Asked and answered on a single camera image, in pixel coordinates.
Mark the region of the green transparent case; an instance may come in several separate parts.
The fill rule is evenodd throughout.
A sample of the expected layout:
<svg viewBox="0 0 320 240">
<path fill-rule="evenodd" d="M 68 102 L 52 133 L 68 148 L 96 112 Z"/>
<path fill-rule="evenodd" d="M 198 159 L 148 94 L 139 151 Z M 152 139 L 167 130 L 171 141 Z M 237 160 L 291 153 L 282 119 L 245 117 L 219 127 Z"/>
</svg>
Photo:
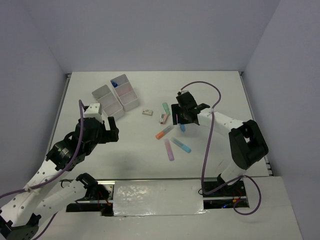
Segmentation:
<svg viewBox="0 0 320 240">
<path fill-rule="evenodd" d="M 169 108 L 168 103 L 167 103 L 167 102 L 163 102 L 163 103 L 162 103 L 162 106 L 163 106 L 163 109 L 164 109 L 165 113 L 166 113 L 167 115 L 170 115 L 170 114 L 171 114 L 171 111 L 170 111 L 170 108 Z"/>
</svg>

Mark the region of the pink white mini stapler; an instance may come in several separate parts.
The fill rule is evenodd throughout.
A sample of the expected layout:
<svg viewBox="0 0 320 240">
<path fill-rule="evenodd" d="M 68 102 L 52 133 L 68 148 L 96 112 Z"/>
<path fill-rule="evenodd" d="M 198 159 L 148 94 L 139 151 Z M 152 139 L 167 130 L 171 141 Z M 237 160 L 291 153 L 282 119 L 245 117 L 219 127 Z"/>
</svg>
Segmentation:
<svg viewBox="0 0 320 240">
<path fill-rule="evenodd" d="M 161 125 L 164 125 L 167 122 L 168 116 L 169 116 L 169 114 L 167 114 L 167 113 L 161 114 L 160 118 L 159 118 L 159 123 Z"/>
</svg>

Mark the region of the blue transparent case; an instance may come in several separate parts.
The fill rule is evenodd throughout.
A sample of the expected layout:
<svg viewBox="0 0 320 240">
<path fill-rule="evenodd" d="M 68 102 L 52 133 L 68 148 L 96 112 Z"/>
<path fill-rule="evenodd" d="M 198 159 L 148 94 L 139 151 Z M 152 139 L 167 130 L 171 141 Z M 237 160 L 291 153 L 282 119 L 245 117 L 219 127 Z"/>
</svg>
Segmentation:
<svg viewBox="0 0 320 240">
<path fill-rule="evenodd" d="M 186 131 L 186 127 L 184 124 L 179 124 L 180 130 L 184 133 Z"/>
</svg>

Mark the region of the staples box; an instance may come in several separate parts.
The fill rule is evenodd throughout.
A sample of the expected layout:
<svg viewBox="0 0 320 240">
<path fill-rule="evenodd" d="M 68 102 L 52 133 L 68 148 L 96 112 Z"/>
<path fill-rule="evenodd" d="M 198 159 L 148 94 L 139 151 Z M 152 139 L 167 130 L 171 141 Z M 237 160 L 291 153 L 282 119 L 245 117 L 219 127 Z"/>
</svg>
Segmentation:
<svg viewBox="0 0 320 240">
<path fill-rule="evenodd" d="M 142 115 L 152 116 L 152 115 L 153 115 L 153 110 L 144 108 L 144 109 L 142 110 Z"/>
</svg>

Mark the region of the orange grey highlighter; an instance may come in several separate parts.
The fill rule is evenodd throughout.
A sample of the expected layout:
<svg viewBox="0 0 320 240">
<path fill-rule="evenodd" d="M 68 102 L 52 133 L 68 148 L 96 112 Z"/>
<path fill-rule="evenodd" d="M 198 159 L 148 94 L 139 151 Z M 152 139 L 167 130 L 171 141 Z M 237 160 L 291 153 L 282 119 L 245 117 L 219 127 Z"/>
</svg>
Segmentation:
<svg viewBox="0 0 320 240">
<path fill-rule="evenodd" d="M 155 138 L 157 140 L 160 140 L 162 137 L 164 137 L 166 134 L 168 134 L 172 129 L 174 128 L 174 125 L 169 125 L 167 126 L 165 129 L 163 129 L 162 131 L 160 131 Z"/>
</svg>

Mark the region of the light blue highlighter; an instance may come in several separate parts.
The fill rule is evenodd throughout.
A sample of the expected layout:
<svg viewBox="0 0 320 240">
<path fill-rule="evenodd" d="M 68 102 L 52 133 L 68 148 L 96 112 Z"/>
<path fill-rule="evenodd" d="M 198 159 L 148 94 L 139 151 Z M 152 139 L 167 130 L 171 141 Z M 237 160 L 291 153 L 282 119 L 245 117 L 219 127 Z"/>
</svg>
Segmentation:
<svg viewBox="0 0 320 240">
<path fill-rule="evenodd" d="M 176 146 L 178 146 L 180 149 L 182 149 L 183 151 L 185 151 L 186 153 L 191 153 L 191 149 L 185 145 L 184 143 L 182 143 L 181 141 L 179 141 L 178 139 L 176 139 L 175 137 L 172 137 L 170 139 Z"/>
</svg>

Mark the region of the clear bottle blue cap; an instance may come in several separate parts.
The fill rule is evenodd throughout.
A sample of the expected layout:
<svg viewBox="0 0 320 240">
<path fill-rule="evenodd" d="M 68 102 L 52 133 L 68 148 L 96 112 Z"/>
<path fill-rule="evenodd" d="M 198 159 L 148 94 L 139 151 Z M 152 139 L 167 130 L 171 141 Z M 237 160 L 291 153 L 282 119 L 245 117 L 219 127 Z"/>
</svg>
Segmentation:
<svg viewBox="0 0 320 240">
<path fill-rule="evenodd" d="M 111 80 L 110 81 L 111 82 L 111 84 L 112 84 L 112 86 L 114 87 L 114 88 L 117 88 L 119 85 L 115 82 L 115 81 L 113 81 L 113 80 Z"/>
</svg>

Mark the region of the purple pink highlighter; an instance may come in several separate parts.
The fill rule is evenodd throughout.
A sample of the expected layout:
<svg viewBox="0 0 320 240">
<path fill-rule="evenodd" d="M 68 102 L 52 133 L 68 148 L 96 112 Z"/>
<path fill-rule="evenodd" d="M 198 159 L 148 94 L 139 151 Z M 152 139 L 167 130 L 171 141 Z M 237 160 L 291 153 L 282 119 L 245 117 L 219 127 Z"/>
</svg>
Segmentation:
<svg viewBox="0 0 320 240">
<path fill-rule="evenodd" d="M 167 138 L 164 139 L 164 144 L 165 144 L 165 148 L 166 148 L 168 159 L 170 161 L 174 161 L 175 158 L 174 158 L 174 154 L 173 154 L 173 151 L 172 151 L 172 148 L 171 148 L 171 144 L 170 144 L 170 141 Z"/>
</svg>

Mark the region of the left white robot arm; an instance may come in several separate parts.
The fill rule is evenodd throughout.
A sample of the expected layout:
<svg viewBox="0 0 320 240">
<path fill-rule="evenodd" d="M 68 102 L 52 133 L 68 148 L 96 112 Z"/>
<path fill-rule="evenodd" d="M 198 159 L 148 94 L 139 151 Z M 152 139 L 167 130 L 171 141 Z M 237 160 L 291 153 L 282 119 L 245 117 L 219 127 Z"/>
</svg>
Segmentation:
<svg viewBox="0 0 320 240">
<path fill-rule="evenodd" d="M 88 173 L 82 173 L 69 185 L 52 195 L 51 189 L 64 175 L 84 161 L 98 144 L 117 142 L 119 129 L 115 119 L 104 121 L 93 117 L 79 119 L 75 130 L 55 143 L 39 170 L 15 197 L 0 209 L 0 233 L 7 240 L 30 240 L 40 225 L 73 201 L 95 198 L 99 191 L 109 193 Z"/>
</svg>

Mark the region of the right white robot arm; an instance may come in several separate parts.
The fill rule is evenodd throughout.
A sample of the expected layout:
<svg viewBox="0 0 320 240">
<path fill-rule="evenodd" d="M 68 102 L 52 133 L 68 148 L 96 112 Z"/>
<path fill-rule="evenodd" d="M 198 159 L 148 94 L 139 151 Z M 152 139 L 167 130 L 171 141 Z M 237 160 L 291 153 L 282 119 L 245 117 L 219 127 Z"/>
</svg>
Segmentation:
<svg viewBox="0 0 320 240">
<path fill-rule="evenodd" d="M 218 175 L 217 190 L 223 196 L 230 195 L 235 190 L 235 182 L 244 176 L 246 171 L 256 162 L 263 159 L 269 148 L 258 124 L 250 119 L 238 120 L 215 111 L 208 104 L 197 104 L 188 91 L 180 91 L 176 97 L 177 103 L 171 105 L 172 121 L 177 124 L 196 124 L 208 127 L 209 135 L 201 171 L 201 186 L 204 186 L 205 172 L 213 132 L 228 137 L 231 161 Z"/>
</svg>

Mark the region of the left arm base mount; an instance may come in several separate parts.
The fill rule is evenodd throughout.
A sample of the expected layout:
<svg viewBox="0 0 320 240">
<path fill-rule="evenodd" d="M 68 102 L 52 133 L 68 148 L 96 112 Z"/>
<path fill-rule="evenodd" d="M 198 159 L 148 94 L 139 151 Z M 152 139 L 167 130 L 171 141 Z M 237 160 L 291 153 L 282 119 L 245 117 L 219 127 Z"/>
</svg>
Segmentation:
<svg viewBox="0 0 320 240">
<path fill-rule="evenodd" d="M 97 212 L 103 217 L 113 217 L 114 183 L 102 183 L 88 173 L 82 173 L 77 178 L 84 184 L 85 195 L 66 207 L 67 213 Z"/>
</svg>

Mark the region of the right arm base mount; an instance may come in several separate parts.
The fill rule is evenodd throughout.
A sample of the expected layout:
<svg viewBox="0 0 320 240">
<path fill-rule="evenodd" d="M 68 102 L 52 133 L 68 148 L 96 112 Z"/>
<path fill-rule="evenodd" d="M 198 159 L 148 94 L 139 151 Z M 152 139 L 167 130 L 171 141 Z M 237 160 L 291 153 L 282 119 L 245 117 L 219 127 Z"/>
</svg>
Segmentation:
<svg viewBox="0 0 320 240">
<path fill-rule="evenodd" d="M 236 181 L 233 185 L 227 185 L 211 194 L 203 194 L 202 189 L 198 190 L 202 196 L 203 207 L 210 209 L 232 209 L 234 203 L 240 202 L 236 208 L 248 208 L 247 193 L 243 180 Z"/>
</svg>

